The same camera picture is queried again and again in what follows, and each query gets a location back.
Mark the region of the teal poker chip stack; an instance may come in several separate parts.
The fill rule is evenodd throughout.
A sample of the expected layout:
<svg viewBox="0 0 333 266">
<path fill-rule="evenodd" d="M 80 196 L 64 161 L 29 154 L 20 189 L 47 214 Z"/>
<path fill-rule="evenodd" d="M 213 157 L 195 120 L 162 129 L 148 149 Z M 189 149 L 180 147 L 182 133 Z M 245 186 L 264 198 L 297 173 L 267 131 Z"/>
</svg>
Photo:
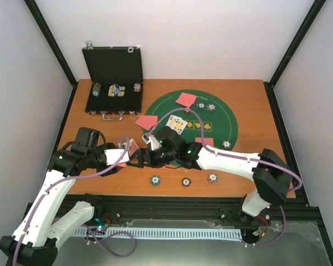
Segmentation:
<svg viewBox="0 0 333 266">
<path fill-rule="evenodd" d="M 150 179 L 150 183 L 151 183 L 153 186 L 158 186 L 158 185 L 160 185 L 160 177 L 157 176 L 157 175 L 152 176 L 151 179 Z"/>
</svg>

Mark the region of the red card being drawn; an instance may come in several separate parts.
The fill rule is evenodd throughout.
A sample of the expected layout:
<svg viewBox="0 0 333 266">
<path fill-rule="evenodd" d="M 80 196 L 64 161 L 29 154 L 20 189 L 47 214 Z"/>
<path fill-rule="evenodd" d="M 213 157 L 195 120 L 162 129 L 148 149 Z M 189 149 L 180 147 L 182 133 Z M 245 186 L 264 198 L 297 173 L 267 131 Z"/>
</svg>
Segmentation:
<svg viewBox="0 0 333 266">
<path fill-rule="evenodd" d="M 143 129 L 145 130 L 150 130 L 153 126 L 148 126 L 145 124 L 145 121 L 144 121 L 144 116 L 145 115 L 141 115 L 137 120 L 136 120 L 136 124 L 140 127 L 142 127 Z"/>
</svg>

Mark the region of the brown poker chip stack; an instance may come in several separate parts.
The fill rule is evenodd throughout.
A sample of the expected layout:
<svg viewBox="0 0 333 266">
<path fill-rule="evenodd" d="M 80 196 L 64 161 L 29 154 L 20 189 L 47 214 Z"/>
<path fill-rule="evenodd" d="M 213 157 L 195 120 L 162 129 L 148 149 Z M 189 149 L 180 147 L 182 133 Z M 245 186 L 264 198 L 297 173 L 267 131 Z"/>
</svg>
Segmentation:
<svg viewBox="0 0 333 266">
<path fill-rule="evenodd" d="M 189 178 L 184 178 L 182 179 L 181 184 L 185 187 L 188 187 L 191 185 L 191 180 Z"/>
</svg>

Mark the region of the red card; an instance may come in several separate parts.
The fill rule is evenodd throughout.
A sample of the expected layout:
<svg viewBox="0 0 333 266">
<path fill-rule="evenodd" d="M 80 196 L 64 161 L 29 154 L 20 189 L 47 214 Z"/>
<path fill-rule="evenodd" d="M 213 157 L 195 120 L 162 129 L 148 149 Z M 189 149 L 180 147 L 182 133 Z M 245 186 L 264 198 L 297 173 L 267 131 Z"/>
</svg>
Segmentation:
<svg viewBox="0 0 333 266">
<path fill-rule="evenodd" d="M 211 146 L 211 147 L 214 146 L 214 139 L 212 137 L 205 137 L 204 139 L 202 139 L 201 137 L 196 137 L 195 142 L 198 142 L 198 143 L 204 142 L 204 144 L 207 146 Z"/>
<path fill-rule="evenodd" d="M 145 115 L 144 121 L 146 125 L 154 126 L 158 122 L 158 117 L 154 115 Z"/>
<path fill-rule="evenodd" d="M 196 95 L 193 95 L 193 94 L 188 94 L 187 95 L 187 99 L 188 99 L 188 102 L 189 102 L 190 105 L 192 105 L 195 102 L 196 98 L 197 98 Z"/>
</svg>

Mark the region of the purple poker chip stack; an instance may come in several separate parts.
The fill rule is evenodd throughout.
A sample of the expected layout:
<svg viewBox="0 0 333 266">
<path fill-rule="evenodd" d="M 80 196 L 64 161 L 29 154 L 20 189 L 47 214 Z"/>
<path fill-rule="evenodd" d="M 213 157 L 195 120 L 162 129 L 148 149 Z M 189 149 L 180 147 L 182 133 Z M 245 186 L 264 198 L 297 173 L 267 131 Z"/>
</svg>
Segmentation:
<svg viewBox="0 0 333 266">
<path fill-rule="evenodd" d="M 209 180 L 211 183 L 215 183 L 215 182 L 217 182 L 217 181 L 218 181 L 218 176 L 217 176 L 217 174 L 215 174 L 215 173 L 210 173 L 210 174 L 208 175 L 208 180 Z"/>
</svg>

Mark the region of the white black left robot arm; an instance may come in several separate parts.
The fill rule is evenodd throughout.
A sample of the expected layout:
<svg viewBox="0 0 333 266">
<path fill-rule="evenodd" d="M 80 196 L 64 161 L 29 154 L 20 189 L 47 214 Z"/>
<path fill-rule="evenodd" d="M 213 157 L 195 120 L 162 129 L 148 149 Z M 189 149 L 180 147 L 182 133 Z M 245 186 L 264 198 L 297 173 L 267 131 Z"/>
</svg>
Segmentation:
<svg viewBox="0 0 333 266">
<path fill-rule="evenodd" d="M 81 127 L 74 141 L 51 155 L 41 189 L 23 221 L 10 236 L 0 240 L 0 250 L 8 257 L 7 265 L 52 265 L 58 251 L 84 223 L 104 218 L 99 198 L 86 194 L 62 218 L 56 214 L 76 180 L 88 179 L 81 173 L 95 169 L 96 176 L 114 173 L 119 163 L 129 161 L 128 145 L 104 140 L 94 129 Z"/>
</svg>

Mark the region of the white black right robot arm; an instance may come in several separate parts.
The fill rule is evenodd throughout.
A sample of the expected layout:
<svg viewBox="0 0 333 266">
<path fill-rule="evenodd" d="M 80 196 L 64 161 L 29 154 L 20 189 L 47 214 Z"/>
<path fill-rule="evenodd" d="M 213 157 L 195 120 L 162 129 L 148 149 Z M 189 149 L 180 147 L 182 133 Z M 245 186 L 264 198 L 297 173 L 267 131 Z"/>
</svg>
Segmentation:
<svg viewBox="0 0 333 266">
<path fill-rule="evenodd" d="M 272 150 L 251 154 L 224 151 L 203 142 L 187 142 L 167 126 L 156 134 L 144 134 L 143 140 L 148 147 L 137 149 L 129 166 L 160 168 L 175 161 L 182 168 L 217 170 L 254 182 L 255 189 L 244 197 L 239 215 L 255 217 L 273 204 L 286 202 L 292 172 Z"/>
</svg>

